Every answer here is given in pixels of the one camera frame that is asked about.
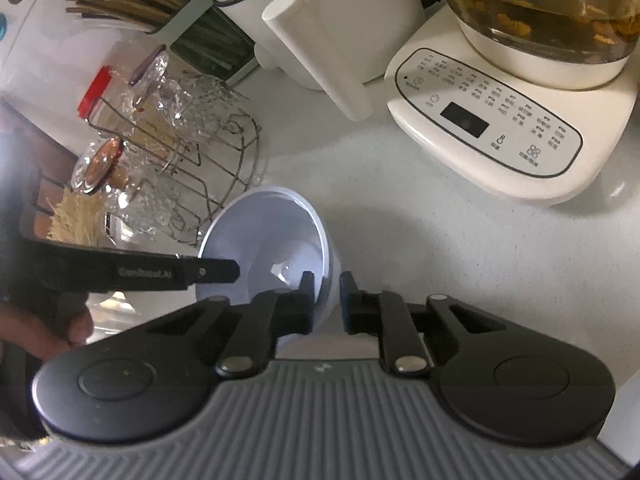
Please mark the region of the person's left hand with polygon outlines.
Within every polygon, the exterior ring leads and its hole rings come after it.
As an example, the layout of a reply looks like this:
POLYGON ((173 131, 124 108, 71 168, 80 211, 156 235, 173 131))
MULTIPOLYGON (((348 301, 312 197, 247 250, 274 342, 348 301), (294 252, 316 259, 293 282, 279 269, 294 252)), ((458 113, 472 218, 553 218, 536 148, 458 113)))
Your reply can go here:
POLYGON ((56 358, 83 346, 93 329, 93 320, 87 308, 68 321, 60 336, 35 315, 5 302, 1 304, 1 341, 22 348, 40 361, 56 358))

